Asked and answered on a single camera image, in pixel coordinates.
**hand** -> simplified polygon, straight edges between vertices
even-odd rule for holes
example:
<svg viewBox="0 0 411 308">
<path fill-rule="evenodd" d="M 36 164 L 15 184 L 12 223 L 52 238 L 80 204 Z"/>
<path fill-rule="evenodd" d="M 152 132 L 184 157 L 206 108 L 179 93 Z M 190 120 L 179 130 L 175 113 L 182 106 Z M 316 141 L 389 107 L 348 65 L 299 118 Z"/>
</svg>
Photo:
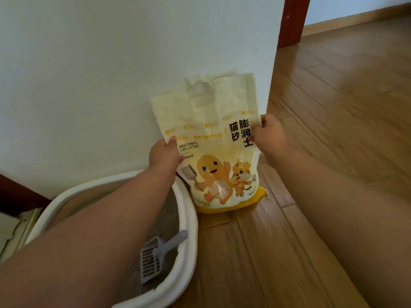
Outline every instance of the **hand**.
<svg viewBox="0 0 411 308">
<path fill-rule="evenodd" d="M 160 171 L 163 176 L 174 178 L 177 166 L 183 160 L 184 156 L 180 155 L 177 149 L 177 139 L 172 136 L 168 145 L 164 139 L 160 139 L 151 147 L 149 167 Z"/>
<path fill-rule="evenodd" d="M 261 116 L 263 127 L 252 125 L 254 136 L 249 136 L 266 157 L 274 159 L 290 147 L 281 122 L 271 114 Z"/>
</svg>

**bentonite cat litter bag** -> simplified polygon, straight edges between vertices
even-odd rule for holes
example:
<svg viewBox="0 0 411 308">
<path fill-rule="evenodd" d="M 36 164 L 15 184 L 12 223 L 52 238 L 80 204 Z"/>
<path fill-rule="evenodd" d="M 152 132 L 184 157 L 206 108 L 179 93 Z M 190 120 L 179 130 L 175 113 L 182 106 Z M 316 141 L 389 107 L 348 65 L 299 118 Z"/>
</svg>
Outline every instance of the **bentonite cat litter bag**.
<svg viewBox="0 0 411 308">
<path fill-rule="evenodd" d="M 256 203 L 259 150 L 249 141 L 260 124 L 254 76 L 195 77 L 187 88 L 151 100 L 166 142 L 177 137 L 185 160 L 178 174 L 191 187 L 199 213 L 217 213 Z"/>
</svg>

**baseboard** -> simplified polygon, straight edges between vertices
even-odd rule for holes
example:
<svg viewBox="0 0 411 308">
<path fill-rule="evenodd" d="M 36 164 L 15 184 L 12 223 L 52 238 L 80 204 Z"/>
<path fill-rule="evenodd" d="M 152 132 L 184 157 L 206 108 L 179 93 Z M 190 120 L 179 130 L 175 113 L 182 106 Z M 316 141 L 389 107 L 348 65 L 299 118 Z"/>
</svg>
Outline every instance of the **baseboard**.
<svg viewBox="0 0 411 308">
<path fill-rule="evenodd" d="M 318 22 L 316 24 L 306 25 L 302 30 L 302 36 L 316 34 L 324 31 L 338 29 L 342 27 L 361 24 L 363 22 L 370 22 L 384 18 L 391 18 L 397 16 L 404 16 L 411 14 L 411 3 L 404 3 L 395 6 L 385 7 L 379 10 L 371 10 L 370 12 L 340 17 L 336 19 Z"/>
</svg>

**cartoon tiger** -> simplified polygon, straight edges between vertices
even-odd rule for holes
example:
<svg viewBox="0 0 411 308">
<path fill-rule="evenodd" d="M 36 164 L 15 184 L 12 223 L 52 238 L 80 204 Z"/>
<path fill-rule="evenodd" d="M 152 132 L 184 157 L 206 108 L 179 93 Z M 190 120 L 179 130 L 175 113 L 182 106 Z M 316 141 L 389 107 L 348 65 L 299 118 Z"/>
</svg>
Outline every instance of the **cartoon tiger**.
<svg viewBox="0 0 411 308">
<path fill-rule="evenodd" d="M 235 187 L 235 195 L 237 197 L 244 196 L 244 191 L 251 189 L 251 186 L 245 188 L 245 185 L 251 185 L 252 183 L 252 181 L 247 181 L 251 178 L 250 167 L 250 163 L 240 162 L 239 159 L 237 159 L 237 163 L 233 166 L 233 176 L 231 177 L 231 182 Z"/>
</svg>

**litter box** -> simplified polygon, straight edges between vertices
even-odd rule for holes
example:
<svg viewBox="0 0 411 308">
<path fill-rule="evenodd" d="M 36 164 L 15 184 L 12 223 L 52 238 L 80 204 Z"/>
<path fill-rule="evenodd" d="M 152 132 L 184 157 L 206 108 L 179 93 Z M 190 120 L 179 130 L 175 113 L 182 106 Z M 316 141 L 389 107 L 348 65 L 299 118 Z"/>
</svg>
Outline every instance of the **litter box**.
<svg viewBox="0 0 411 308">
<path fill-rule="evenodd" d="M 73 214 L 73 210 L 63 209 L 66 203 L 70 206 L 72 203 L 78 203 L 77 200 L 87 201 L 87 199 L 93 196 L 95 197 L 96 194 L 104 197 L 142 171 L 143 170 L 127 172 L 89 181 L 63 192 L 56 197 L 41 214 L 29 234 L 26 244 L 52 227 L 53 223 L 56 223 L 56 219 L 61 221 Z M 170 273 L 157 288 L 140 296 L 115 304 L 113 306 L 114 308 L 167 307 L 183 293 L 191 280 L 197 259 L 197 214 L 184 183 L 177 176 L 172 190 L 177 202 L 179 228 L 180 230 L 186 229 L 188 231 L 188 238 L 178 246 L 178 254 L 174 265 Z"/>
</svg>

